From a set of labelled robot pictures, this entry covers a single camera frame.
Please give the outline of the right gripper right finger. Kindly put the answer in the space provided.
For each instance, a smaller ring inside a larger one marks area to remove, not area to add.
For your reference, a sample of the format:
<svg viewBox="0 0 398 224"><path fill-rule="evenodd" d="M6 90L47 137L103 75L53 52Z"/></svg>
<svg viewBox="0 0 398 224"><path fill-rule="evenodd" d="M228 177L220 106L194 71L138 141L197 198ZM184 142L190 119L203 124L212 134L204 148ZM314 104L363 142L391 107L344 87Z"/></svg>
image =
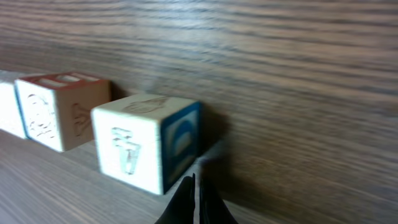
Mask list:
<svg viewBox="0 0 398 224"><path fill-rule="evenodd" d="M200 181L200 224L238 224L210 179Z"/></svg>

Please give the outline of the block with dog drawing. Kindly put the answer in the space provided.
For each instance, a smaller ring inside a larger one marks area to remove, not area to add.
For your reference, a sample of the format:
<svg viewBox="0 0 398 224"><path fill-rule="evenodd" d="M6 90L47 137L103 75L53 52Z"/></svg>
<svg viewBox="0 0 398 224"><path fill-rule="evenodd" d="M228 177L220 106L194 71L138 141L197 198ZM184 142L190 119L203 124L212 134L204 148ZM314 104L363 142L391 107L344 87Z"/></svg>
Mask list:
<svg viewBox="0 0 398 224"><path fill-rule="evenodd" d="M91 110L110 102L110 81L80 72L15 80L27 136L57 152L93 140Z"/></svg>

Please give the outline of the block with J and A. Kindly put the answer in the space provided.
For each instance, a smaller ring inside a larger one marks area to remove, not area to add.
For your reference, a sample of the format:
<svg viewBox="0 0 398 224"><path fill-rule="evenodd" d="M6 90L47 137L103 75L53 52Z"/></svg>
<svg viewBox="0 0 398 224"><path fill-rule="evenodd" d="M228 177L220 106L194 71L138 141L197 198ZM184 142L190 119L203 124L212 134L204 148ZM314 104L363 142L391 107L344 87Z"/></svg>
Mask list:
<svg viewBox="0 0 398 224"><path fill-rule="evenodd" d="M1 70L1 129L22 139L30 139L15 80L39 76L40 73L19 73Z"/></svg>

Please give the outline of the block with seven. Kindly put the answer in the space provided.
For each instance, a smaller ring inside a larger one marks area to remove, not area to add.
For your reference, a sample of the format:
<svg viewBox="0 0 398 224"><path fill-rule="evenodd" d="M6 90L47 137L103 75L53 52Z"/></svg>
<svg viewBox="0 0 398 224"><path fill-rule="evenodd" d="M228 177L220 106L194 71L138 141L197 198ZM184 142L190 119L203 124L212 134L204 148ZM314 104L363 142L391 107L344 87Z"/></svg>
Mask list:
<svg viewBox="0 0 398 224"><path fill-rule="evenodd" d="M198 154L201 103L137 94L91 111L100 171L156 195L165 194Z"/></svg>

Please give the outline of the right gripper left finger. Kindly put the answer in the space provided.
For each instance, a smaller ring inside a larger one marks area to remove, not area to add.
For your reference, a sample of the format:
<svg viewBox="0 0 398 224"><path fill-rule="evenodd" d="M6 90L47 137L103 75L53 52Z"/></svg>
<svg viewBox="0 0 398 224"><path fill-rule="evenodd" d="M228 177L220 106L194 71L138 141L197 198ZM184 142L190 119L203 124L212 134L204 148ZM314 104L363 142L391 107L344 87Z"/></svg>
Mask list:
<svg viewBox="0 0 398 224"><path fill-rule="evenodd" d="M185 176L155 224L193 224L195 174Z"/></svg>

